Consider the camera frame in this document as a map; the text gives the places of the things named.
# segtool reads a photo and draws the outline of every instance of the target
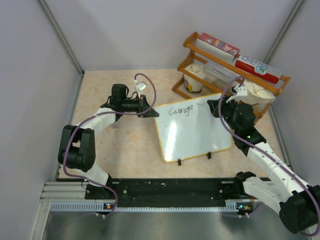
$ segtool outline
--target beige table surface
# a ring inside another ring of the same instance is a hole
[[[136,73],[144,73],[153,81],[157,91],[156,106],[184,99],[172,91],[173,85],[182,76],[176,69],[86,71],[73,124],[94,114],[111,95],[113,84],[126,84],[131,96]],[[142,76],[138,78],[148,82]],[[154,94],[150,84],[143,94],[151,104]],[[256,128],[281,158],[268,112],[256,124]],[[207,159],[206,155],[185,159],[181,166],[178,166],[177,162],[164,162],[154,118],[122,116],[117,128],[107,127],[99,134],[95,146],[96,161],[113,178],[221,178],[234,177],[240,171],[251,171],[260,177],[266,176],[262,169],[233,143],[229,150],[213,153],[211,159]],[[63,170],[60,170],[59,177],[66,177]]]

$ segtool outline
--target white wall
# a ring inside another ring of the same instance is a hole
[[[295,171],[314,185],[320,185],[319,10],[320,1],[306,1],[270,62],[292,77],[274,106]]]
[[[46,0],[85,70],[176,68],[207,32],[263,60],[295,0]]]
[[[22,240],[80,79],[37,1],[1,1],[0,22],[0,238]]]

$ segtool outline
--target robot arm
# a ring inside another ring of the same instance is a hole
[[[72,144],[70,147],[66,160],[66,166],[68,168],[75,169],[81,176],[99,184],[104,186],[109,185],[111,177],[108,173],[103,171],[95,161],[95,138],[103,129],[119,120],[122,114],[118,113],[142,113],[150,107],[146,96],[141,94],[141,91],[146,87],[146,84],[144,82],[136,82],[136,84],[137,93],[135,98],[127,97],[129,89],[126,85],[114,84],[112,86],[111,96],[108,98],[107,102],[93,115],[95,117],[83,124],[76,132],[73,143],[76,144],[80,142],[80,145],[76,146]],[[104,112],[110,112],[111,114],[99,115]],[[150,109],[148,112],[138,115],[138,117],[156,118],[159,117],[159,114],[154,109]],[[60,164],[63,164],[68,142],[77,125],[66,125],[62,130],[58,152],[58,162]]]
[[[274,153],[266,139],[256,130],[253,107],[246,103],[238,103],[247,96],[246,87],[237,85],[232,89],[232,92],[236,95],[223,97],[221,113],[224,121],[237,136],[275,159],[273,161],[258,149],[233,137],[238,149],[267,173],[273,185],[263,182],[252,172],[239,172],[233,179],[232,191],[239,196],[253,196],[269,206],[279,215],[282,223],[292,233],[296,234],[317,224],[318,216],[311,198],[294,178],[297,178],[311,192],[318,205],[320,203],[320,186],[310,186],[298,177]],[[207,103],[212,115],[219,118],[219,101],[208,100]]]

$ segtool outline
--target whiteboard stand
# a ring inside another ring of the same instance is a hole
[[[155,118],[162,157],[165,162],[207,155],[227,150],[231,135],[219,118],[212,116],[207,100],[218,100],[221,93],[201,96],[155,107]]]

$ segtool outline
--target wooden rack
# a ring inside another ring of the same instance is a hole
[[[188,56],[186,57],[186,59],[183,60],[182,63],[180,63],[180,65],[178,66],[177,69],[178,69],[178,71],[182,72],[183,74],[186,74],[187,76],[193,78],[194,80],[196,80],[199,83],[206,86],[208,89],[212,90],[213,93],[222,93],[223,89],[220,89],[219,87],[211,84],[210,82],[205,81],[205,80],[195,76],[191,72],[185,70],[185,67],[194,63],[194,60],[197,60],[202,64],[206,64],[208,61],[205,60],[204,58],[202,58],[201,56],[224,66],[225,68],[229,69],[230,71],[232,71],[235,74],[244,76],[247,80],[250,80],[250,81],[260,85],[261,87],[271,91],[275,97],[279,96],[282,93],[282,91],[284,90],[284,88],[286,87],[286,85],[288,84],[288,82],[290,80],[289,76],[282,75],[280,78],[280,81],[282,81],[282,84],[280,84],[280,87],[277,87],[272,83],[269,83],[269,82],[255,76],[255,75],[252,75],[252,74],[250,74],[250,73],[248,73],[238,67],[235,67],[234,65],[232,65],[224,60],[221,60],[220,58],[202,50],[201,48],[199,48],[195,45],[196,40],[199,37],[200,37],[200,35],[197,32],[194,32],[184,41],[183,46],[185,48],[190,49],[190,52],[189,52]],[[184,88],[183,83],[184,83],[184,77],[182,76],[182,78],[173,86],[172,90],[174,92],[180,94],[181,96],[183,96],[186,99],[190,99],[190,98],[194,98],[194,97],[199,96],[199,93],[194,94],[194,93],[188,92],[187,90],[183,90],[183,88]],[[272,103],[253,105],[254,114],[257,117],[256,122],[263,117],[263,115],[266,113],[266,111],[271,106],[271,104]]]

